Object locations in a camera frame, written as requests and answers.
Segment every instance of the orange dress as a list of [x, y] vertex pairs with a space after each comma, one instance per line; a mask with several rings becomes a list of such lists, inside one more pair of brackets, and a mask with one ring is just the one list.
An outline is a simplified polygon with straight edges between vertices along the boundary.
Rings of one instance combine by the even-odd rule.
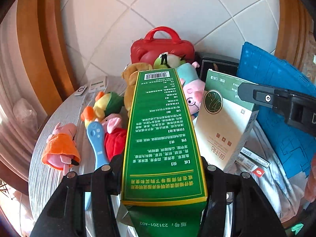
[[55, 167], [47, 161], [47, 155], [49, 154], [73, 155], [73, 159], [75, 161], [77, 161], [78, 163], [80, 163], [81, 161], [79, 152], [69, 134], [60, 133], [54, 135], [46, 145], [44, 152], [42, 154], [42, 162], [44, 164], [47, 164], [57, 170], [63, 170], [64, 168]]

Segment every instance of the white remote control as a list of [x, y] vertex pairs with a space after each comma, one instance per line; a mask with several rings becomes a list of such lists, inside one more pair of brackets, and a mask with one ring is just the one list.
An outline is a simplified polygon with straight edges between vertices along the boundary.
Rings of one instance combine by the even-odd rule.
[[79, 87], [79, 89], [77, 91], [75, 91], [75, 96], [80, 96], [84, 93], [84, 91], [86, 90], [88, 86], [87, 85], [84, 85], [84, 86], [81, 86]]

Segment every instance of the white device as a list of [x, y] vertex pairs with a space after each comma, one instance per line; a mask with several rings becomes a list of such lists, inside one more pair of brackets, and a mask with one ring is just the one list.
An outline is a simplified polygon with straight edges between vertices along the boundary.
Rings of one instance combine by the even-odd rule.
[[88, 86], [87, 85], [84, 85], [84, 86], [81, 86], [79, 87], [79, 89], [77, 91], [75, 91], [75, 96], [80, 96], [84, 93], [84, 91], [86, 90]]
[[105, 89], [105, 77], [92, 80], [89, 86], [89, 93], [98, 92]]

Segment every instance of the gray wooden table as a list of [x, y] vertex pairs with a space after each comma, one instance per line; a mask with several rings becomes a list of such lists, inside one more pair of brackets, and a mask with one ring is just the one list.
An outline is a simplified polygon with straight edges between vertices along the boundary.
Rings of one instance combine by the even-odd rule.
[[[107, 76], [105, 92], [116, 92], [122, 95], [125, 91], [126, 84], [120, 77]], [[94, 104], [94, 97], [97, 93], [88, 93], [88, 90], [82, 96], [71, 95], [65, 100], [59, 108], [50, 117], [43, 128], [36, 143], [29, 170], [29, 199], [31, 211], [34, 220], [37, 220], [46, 203], [61, 182], [63, 172], [50, 168], [41, 162], [41, 155], [46, 146], [46, 139], [52, 133], [55, 125], [61, 122], [62, 125], [74, 123], [77, 125], [77, 134], [75, 141], [77, 149], [81, 156], [79, 166], [72, 167], [78, 175], [91, 173], [94, 171], [95, 157], [93, 149], [88, 140], [84, 123], [80, 119], [80, 114], [87, 105]], [[117, 213], [119, 206], [119, 197], [112, 197], [114, 211]], [[126, 236], [127, 226], [118, 224], [121, 236]], [[87, 236], [94, 236], [92, 223], [91, 206], [86, 212], [86, 229]]]

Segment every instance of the blue handle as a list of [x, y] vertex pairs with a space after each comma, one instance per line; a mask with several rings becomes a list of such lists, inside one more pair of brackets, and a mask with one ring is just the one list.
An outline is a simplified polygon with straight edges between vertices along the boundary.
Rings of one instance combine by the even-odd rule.
[[[97, 170], [103, 165], [109, 164], [105, 148], [104, 148], [104, 137], [105, 133], [102, 125], [99, 122], [92, 122], [87, 127], [87, 136], [92, 145], [94, 155], [95, 155], [95, 168]], [[91, 203], [91, 193], [86, 192], [84, 195], [84, 205], [85, 210], [89, 209]]]

